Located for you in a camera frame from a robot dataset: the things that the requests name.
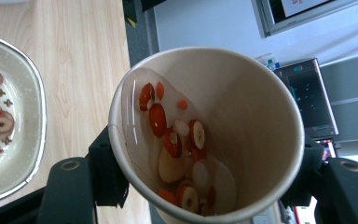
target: white wall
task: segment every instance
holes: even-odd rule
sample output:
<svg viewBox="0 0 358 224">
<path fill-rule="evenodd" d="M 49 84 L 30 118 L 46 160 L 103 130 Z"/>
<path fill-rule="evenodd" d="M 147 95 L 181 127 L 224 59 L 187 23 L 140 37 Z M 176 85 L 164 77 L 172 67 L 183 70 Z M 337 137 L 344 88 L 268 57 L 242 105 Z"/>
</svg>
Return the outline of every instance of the white wall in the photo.
<svg viewBox="0 0 358 224">
<path fill-rule="evenodd" d="M 255 0 L 167 0 L 155 7 L 155 17 L 161 51 L 209 46 L 254 58 L 273 53 L 283 65 L 358 53 L 358 5 L 267 38 Z"/>
</svg>

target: monitor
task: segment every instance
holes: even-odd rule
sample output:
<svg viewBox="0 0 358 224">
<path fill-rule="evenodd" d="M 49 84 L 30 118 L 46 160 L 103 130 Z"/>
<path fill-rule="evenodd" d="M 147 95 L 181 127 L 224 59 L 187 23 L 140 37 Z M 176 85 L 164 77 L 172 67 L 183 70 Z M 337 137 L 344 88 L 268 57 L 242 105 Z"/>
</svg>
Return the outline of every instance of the monitor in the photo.
<svg viewBox="0 0 358 224">
<path fill-rule="evenodd" d="M 292 93 L 309 137 L 317 140 L 338 134 L 316 58 L 278 68 L 274 73 Z"/>
</svg>

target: paper cup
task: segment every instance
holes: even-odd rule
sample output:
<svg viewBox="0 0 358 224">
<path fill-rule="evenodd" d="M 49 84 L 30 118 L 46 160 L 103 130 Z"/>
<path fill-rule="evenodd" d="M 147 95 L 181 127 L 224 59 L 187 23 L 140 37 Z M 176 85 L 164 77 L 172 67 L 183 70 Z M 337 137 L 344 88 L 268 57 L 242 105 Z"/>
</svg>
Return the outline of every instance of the paper cup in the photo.
<svg viewBox="0 0 358 224">
<path fill-rule="evenodd" d="M 141 112 L 135 109 L 130 118 L 123 115 L 123 95 L 133 100 L 134 107 L 139 98 L 137 91 L 128 91 L 124 83 L 143 69 L 163 76 L 202 115 L 208 155 L 224 164 L 234 179 L 235 203 L 228 211 L 205 217 L 157 195 L 161 181 L 156 150 L 160 148 L 153 144 L 159 140 L 151 140 L 153 135 L 147 133 L 147 128 L 137 127 L 145 118 Z M 136 139 L 130 139 L 128 132 L 134 132 Z M 279 200 L 290 187 L 304 145 L 296 102 L 281 81 L 249 57 L 212 48 L 168 50 L 136 64 L 115 93 L 109 137 L 125 176 L 167 223 L 236 223 L 250 219 Z M 223 178 L 220 182 L 229 181 Z M 224 193 L 217 198 L 221 200 L 216 203 L 226 203 Z"/>
</svg>

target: white plate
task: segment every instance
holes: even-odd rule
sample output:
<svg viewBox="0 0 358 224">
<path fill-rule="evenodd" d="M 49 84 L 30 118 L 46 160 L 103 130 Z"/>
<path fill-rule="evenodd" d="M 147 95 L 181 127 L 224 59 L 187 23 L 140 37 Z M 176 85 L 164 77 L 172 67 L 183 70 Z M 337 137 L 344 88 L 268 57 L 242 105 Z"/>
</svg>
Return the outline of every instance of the white plate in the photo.
<svg viewBox="0 0 358 224">
<path fill-rule="evenodd" d="M 47 110 L 43 82 L 31 60 L 0 39 L 0 87 L 2 109 L 15 120 L 11 142 L 0 142 L 0 199 L 31 181 L 42 159 L 46 140 Z M 9 100 L 12 105 L 4 104 Z"/>
</svg>

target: wooden table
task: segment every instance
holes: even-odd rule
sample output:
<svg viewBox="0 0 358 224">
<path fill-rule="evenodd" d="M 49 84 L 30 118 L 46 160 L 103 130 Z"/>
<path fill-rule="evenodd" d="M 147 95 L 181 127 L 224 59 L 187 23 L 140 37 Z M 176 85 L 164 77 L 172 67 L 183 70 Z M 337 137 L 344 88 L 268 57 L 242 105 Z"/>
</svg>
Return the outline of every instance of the wooden table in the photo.
<svg viewBox="0 0 358 224">
<path fill-rule="evenodd" d="M 0 206 L 46 186 L 53 164 L 84 157 L 107 125 L 115 89 L 130 69 L 121 0 L 31 0 L 0 5 L 0 38 L 22 50 L 42 75 L 48 108 L 39 171 Z M 147 201 L 133 188 L 123 209 L 98 208 L 100 223 L 147 223 Z"/>
</svg>

